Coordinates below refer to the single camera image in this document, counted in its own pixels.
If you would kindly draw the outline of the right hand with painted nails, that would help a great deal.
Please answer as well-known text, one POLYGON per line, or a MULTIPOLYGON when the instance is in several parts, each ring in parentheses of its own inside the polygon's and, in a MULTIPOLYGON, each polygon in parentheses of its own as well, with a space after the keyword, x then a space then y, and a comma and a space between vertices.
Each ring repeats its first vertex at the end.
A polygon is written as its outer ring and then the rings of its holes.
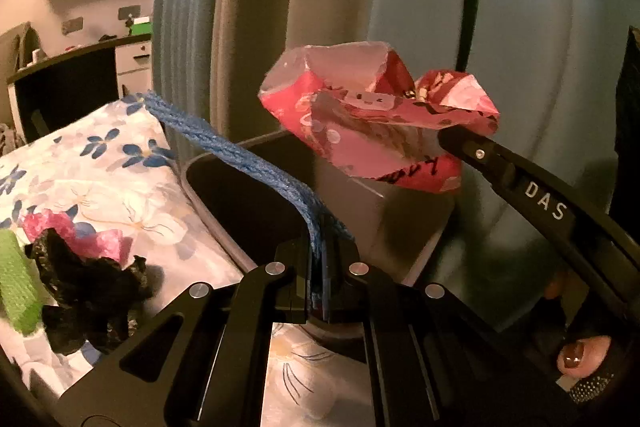
MULTIPOLYGON (((544 297, 560 297, 568 284, 567 272, 556 272, 544 288, 544 297)), ((556 366, 563 376, 583 379, 591 376, 603 363, 612 339, 610 336, 594 336, 567 343, 556 358, 556 366)))

